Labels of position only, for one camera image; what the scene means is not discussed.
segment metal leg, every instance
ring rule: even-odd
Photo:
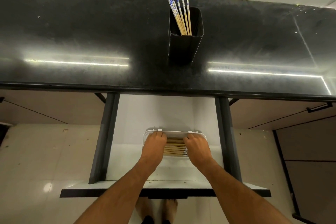
[[[105,181],[120,94],[108,93],[94,153],[89,184]]]
[[[216,97],[216,112],[224,169],[242,181],[228,98]]]

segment black countertop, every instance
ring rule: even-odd
[[[336,100],[333,9],[190,0],[204,36],[193,63],[177,66],[167,0],[0,4],[2,88]]]

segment tiled floor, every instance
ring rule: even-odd
[[[59,198],[87,180],[99,126],[19,124],[0,147],[0,223],[73,223],[95,198]],[[271,132],[235,130],[243,179],[271,189],[268,198],[293,223],[285,176]],[[160,200],[153,204],[159,220]],[[140,223],[133,213],[130,223]],[[227,223],[216,198],[179,200],[175,224]]]

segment left hand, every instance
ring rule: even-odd
[[[139,161],[143,161],[151,173],[155,171],[163,158],[166,142],[167,136],[162,131],[154,131],[145,141]]]

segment right hand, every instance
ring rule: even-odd
[[[215,161],[207,140],[199,134],[188,134],[183,138],[184,144],[188,149],[188,156],[191,163],[203,173],[207,165]]]

